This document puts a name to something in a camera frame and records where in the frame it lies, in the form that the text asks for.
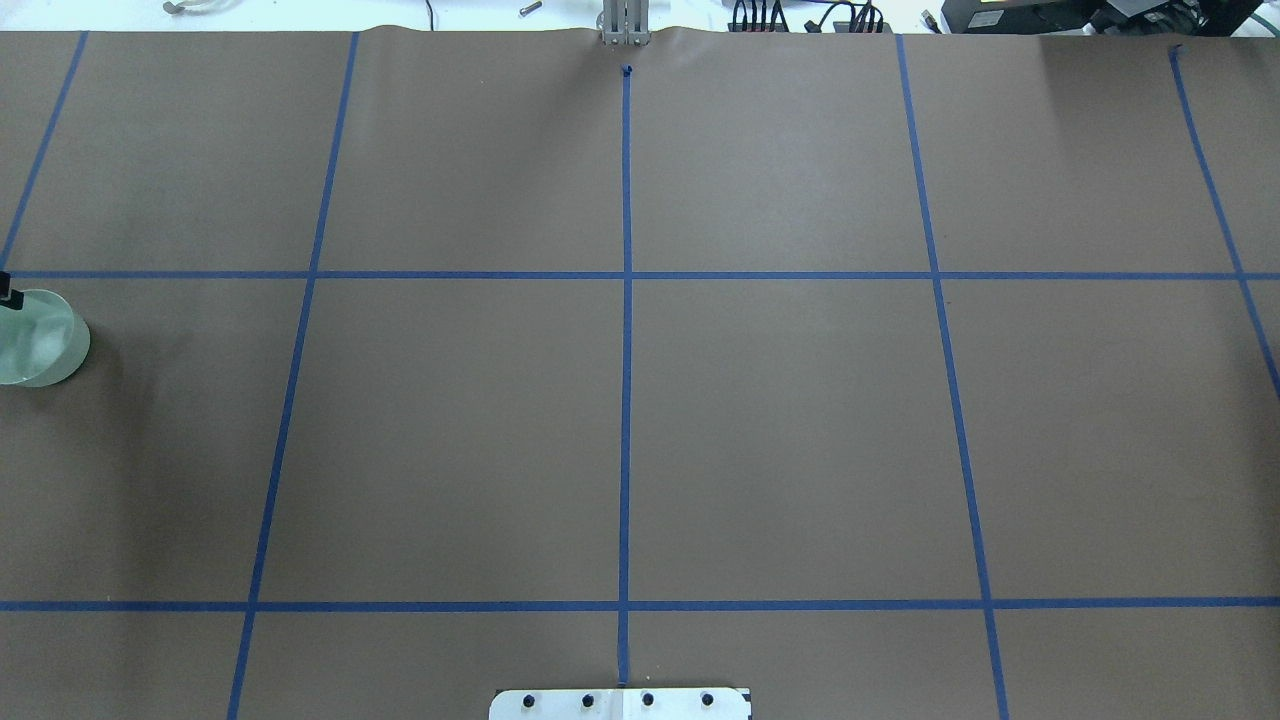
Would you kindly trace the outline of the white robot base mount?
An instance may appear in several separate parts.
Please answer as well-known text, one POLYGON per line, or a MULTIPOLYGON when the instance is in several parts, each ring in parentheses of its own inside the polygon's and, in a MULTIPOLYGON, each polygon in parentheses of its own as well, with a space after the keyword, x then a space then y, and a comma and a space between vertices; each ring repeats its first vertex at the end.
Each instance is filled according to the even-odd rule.
POLYGON ((489 719, 751 719, 750 692, 731 687, 512 689, 489 719))

